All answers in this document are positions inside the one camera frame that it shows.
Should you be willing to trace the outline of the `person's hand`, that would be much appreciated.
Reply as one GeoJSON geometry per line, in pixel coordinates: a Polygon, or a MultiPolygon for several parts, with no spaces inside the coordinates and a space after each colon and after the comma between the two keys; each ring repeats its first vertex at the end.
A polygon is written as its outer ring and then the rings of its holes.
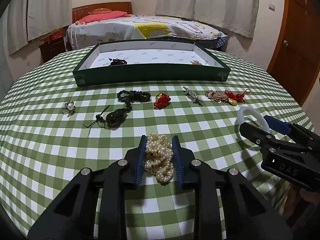
{"type": "Polygon", "coordinates": [[[300,196],[306,201],[312,203],[314,206],[318,206],[320,202],[319,192],[309,192],[305,189],[300,189],[300,196]]]}

